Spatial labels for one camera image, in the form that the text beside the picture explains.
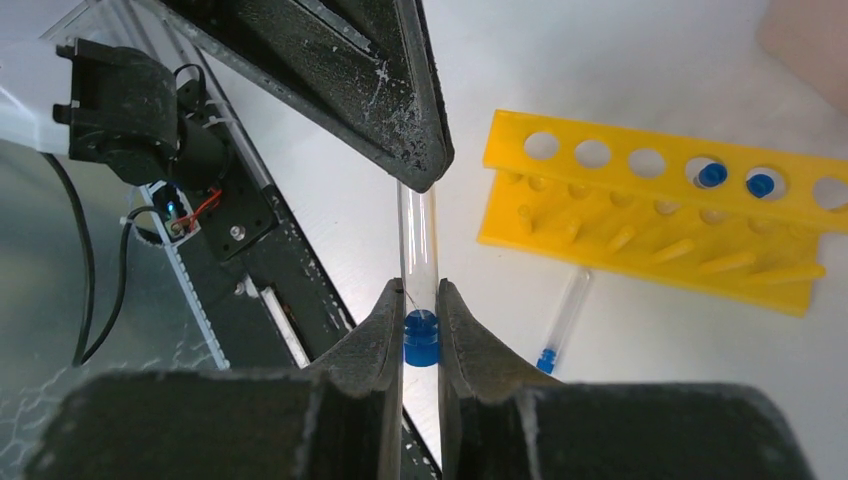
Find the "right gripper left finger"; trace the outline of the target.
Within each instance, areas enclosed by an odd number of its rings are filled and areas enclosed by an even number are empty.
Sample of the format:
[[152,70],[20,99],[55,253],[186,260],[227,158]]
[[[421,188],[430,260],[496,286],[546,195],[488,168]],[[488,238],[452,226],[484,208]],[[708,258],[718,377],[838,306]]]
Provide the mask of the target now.
[[397,479],[404,291],[305,368],[114,371],[67,395],[26,479]]

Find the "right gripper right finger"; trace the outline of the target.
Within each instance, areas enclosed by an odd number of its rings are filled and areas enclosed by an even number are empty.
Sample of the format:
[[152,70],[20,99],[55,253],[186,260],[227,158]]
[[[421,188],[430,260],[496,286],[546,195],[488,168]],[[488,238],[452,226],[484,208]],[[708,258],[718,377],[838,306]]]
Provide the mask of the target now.
[[810,479],[789,423],[735,383],[565,383],[479,323],[442,280],[447,479]]

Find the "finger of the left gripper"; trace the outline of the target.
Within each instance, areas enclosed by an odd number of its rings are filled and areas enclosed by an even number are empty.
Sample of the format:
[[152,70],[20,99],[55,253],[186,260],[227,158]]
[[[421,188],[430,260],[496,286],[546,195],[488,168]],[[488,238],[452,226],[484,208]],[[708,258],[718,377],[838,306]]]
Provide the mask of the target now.
[[194,45],[424,193],[454,159],[419,1],[156,1]]

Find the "yellow test tube rack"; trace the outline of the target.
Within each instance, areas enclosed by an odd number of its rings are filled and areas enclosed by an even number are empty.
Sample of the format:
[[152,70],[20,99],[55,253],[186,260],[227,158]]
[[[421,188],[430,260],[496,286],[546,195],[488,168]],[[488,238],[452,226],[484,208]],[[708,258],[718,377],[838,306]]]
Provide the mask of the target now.
[[[728,172],[713,189],[693,178]],[[824,277],[818,244],[845,206],[814,196],[842,159],[499,110],[483,155],[495,173],[478,239],[801,316]],[[775,180],[758,199],[753,174]]]

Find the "blue-capped clear test tube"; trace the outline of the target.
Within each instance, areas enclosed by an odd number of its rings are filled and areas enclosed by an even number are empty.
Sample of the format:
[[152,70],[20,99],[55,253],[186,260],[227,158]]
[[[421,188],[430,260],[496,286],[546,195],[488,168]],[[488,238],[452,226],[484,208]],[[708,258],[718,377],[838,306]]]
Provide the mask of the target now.
[[762,199],[771,195],[775,190],[775,180],[771,175],[756,173],[746,180],[748,192],[755,198]]

